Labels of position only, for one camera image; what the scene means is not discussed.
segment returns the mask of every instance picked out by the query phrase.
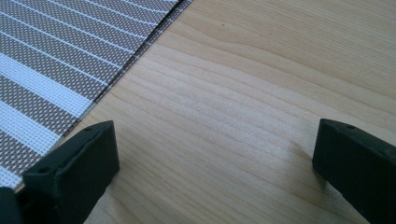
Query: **wood grain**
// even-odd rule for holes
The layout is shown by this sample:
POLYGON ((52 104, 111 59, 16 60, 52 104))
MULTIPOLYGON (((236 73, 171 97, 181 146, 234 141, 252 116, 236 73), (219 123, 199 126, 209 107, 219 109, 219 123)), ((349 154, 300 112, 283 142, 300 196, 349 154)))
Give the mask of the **wood grain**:
POLYGON ((87 223, 366 223, 311 166, 318 121, 396 145, 396 2, 195 0, 77 126, 120 173, 87 223))

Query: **table surface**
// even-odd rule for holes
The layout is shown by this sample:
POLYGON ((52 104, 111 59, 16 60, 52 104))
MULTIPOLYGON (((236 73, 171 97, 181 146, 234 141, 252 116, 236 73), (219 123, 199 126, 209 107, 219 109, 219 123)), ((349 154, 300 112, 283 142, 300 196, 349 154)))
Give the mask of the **table surface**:
POLYGON ((321 118, 396 145, 394 0, 195 0, 72 132, 116 125, 87 223, 366 223, 312 169, 321 118))

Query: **striped fabric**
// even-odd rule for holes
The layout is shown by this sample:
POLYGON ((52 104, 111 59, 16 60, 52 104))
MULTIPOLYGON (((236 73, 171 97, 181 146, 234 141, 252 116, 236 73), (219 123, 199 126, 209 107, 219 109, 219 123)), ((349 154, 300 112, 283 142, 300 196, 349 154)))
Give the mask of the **striped fabric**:
POLYGON ((1 0, 0 186, 54 148, 191 0, 1 0))

